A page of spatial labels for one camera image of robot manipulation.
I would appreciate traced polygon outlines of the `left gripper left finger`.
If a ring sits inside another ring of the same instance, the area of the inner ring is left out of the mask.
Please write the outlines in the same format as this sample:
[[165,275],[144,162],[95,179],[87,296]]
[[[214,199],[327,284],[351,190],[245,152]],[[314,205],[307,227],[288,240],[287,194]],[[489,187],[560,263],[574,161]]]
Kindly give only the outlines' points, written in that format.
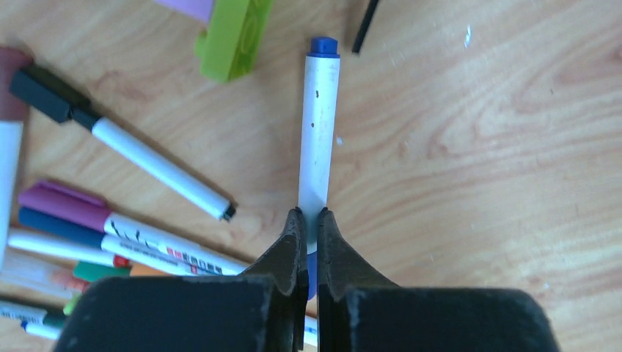
[[76,304],[55,351],[300,351],[309,290],[305,221],[235,276],[113,276]]

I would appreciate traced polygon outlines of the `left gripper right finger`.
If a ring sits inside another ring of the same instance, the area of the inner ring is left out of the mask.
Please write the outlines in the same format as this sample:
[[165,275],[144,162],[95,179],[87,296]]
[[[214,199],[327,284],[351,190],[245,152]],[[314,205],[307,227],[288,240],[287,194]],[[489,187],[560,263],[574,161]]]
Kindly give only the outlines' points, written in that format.
[[318,217],[322,351],[558,351],[549,319],[529,294],[508,288],[402,287]]

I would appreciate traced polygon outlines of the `white marker blue cap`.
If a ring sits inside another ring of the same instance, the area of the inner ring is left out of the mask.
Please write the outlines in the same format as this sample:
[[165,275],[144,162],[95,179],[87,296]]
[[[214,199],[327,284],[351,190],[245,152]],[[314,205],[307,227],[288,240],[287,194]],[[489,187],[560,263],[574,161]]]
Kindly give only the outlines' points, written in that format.
[[298,208],[306,225],[309,299],[318,284],[318,217],[329,193],[339,77],[338,42],[330,37],[312,38],[304,66],[298,192]]

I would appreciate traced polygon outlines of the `white marker dark cap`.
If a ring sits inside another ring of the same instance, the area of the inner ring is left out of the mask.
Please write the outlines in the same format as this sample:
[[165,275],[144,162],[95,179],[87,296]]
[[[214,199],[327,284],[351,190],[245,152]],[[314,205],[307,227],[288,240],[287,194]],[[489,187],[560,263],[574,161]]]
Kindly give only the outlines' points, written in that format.
[[101,114],[85,94],[51,71],[38,65],[20,68],[10,78],[9,91],[59,124],[70,120],[78,123],[212,217],[231,221],[236,214],[234,204],[225,196]]

